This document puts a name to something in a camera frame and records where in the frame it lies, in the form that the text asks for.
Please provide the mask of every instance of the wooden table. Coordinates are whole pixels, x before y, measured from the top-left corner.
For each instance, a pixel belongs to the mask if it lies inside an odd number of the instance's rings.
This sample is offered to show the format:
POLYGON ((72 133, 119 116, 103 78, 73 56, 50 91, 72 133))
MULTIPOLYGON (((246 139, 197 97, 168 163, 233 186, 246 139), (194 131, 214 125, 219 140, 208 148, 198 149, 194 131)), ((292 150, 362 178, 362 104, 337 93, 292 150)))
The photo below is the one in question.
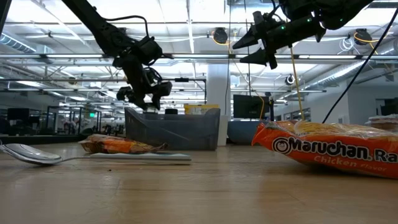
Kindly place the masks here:
MULTIPOLYGON (((36 146, 69 156, 78 144, 36 146)), ((311 169, 262 147, 189 152, 191 166, 0 154, 0 223, 396 223, 398 180, 311 169)))

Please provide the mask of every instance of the plastic storage bin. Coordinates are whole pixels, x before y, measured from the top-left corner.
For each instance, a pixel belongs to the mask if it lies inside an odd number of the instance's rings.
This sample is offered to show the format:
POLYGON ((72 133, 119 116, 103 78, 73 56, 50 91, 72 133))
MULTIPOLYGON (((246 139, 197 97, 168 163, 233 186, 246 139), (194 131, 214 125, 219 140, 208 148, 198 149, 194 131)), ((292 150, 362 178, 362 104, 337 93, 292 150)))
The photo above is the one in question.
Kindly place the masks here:
POLYGON ((170 150, 215 150, 220 109, 204 115, 140 114, 125 108, 126 137, 152 146, 167 143, 170 150))

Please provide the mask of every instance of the metal spoon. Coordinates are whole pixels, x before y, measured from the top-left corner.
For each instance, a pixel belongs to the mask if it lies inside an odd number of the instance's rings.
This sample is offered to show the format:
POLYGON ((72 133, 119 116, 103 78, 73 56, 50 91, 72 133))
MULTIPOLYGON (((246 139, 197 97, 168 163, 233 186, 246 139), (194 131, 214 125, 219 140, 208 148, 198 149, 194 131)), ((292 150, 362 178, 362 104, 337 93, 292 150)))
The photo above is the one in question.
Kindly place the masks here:
POLYGON ((1 145, 0 150, 9 154, 10 156, 31 164, 37 165, 55 165, 60 162, 69 161, 72 159, 124 159, 134 162, 150 163, 150 164, 190 164, 191 157, 185 154, 103 154, 96 153, 89 156, 72 157, 63 159, 61 156, 49 152, 41 151, 24 144, 6 144, 1 145))

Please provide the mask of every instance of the ceiling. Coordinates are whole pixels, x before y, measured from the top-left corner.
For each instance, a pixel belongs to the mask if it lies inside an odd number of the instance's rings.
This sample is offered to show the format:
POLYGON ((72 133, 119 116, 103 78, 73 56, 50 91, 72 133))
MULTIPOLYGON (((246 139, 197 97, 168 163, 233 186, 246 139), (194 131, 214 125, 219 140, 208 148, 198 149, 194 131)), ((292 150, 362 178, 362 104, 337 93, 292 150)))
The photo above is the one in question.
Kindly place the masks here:
MULTIPOLYGON (((226 1, 214 0, 88 0, 97 8, 101 16, 114 18, 129 15, 144 16, 148 21, 149 34, 155 37, 163 51, 166 53, 184 54, 228 54, 228 46, 218 45, 211 38, 211 32, 216 27, 224 27, 229 34, 231 44, 239 40, 253 22, 254 11, 269 12, 272 10, 270 1, 247 0, 246 10, 243 1, 234 0, 232 6, 226 1)), ((54 54, 102 54, 102 50, 95 42, 91 32, 81 23, 69 8, 61 0, 43 0, 41 7, 38 0, 13 0, 3 33, 35 49, 43 49, 46 46, 50 53, 54 54)), ((278 15, 285 19, 283 12, 279 9, 278 15)), ((361 11, 352 21, 339 30, 329 30, 320 43, 314 38, 309 38, 294 44, 294 54, 301 55, 336 55, 336 54, 367 54, 371 47, 369 45, 355 45, 351 50, 342 50, 343 39, 348 34, 351 36, 358 28, 367 29, 377 39, 384 32, 385 26, 391 19, 394 9, 366 9, 361 11)), ((139 19, 127 19, 115 22, 118 27, 127 28, 127 33, 135 38, 145 35, 145 26, 139 19)), ((386 42, 395 38, 395 27, 390 30, 386 42)), ((255 52, 260 45, 249 48, 249 52, 255 52)), ((0 52, 4 54, 21 54, 6 45, 0 44, 0 52)), ((246 54, 247 49, 231 50, 232 54, 246 54)), ((290 54, 288 48, 280 49, 278 54, 290 54)), ((44 66, 24 65, 25 60, 7 60, 15 66, 30 70, 34 75, 31 77, 42 77, 53 73, 51 78, 111 78, 118 71, 105 66, 44 66)), ((182 60, 178 63, 153 66, 163 77, 190 77, 206 78, 207 65, 211 62, 206 60, 182 60)), ((298 62, 296 64, 297 75, 303 85, 317 76, 339 66, 340 63, 298 62)), ((246 89, 248 86, 241 77, 249 72, 249 65, 230 62, 231 75, 239 76, 239 85, 236 88, 246 89)), ((250 65, 250 73, 253 76, 252 86, 257 89, 281 89, 286 88, 284 79, 293 72, 293 65, 288 62, 280 63, 275 70, 262 65, 250 65)), ((1 74, 10 77, 13 73, 1 74)), ((123 72, 118 73, 118 79, 122 79, 123 72)), ((60 88, 71 88, 68 83, 48 83, 60 88)), ((106 82, 101 83, 105 88, 119 88, 125 83, 106 82)), ((195 88, 200 90, 197 83, 174 83, 175 88, 195 88)), ((199 98, 203 99, 204 92, 194 93, 172 93, 169 98, 199 98)))

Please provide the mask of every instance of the white pillar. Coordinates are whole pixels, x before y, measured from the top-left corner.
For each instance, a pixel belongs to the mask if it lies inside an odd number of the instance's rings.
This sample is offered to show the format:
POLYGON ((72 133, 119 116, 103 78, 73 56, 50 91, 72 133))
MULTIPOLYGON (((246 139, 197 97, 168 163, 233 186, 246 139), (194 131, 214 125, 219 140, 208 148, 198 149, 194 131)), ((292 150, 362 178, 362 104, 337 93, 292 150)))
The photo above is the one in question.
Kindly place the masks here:
POLYGON ((228 80, 228 65, 208 65, 207 103, 218 105, 221 115, 231 114, 231 88, 228 80))

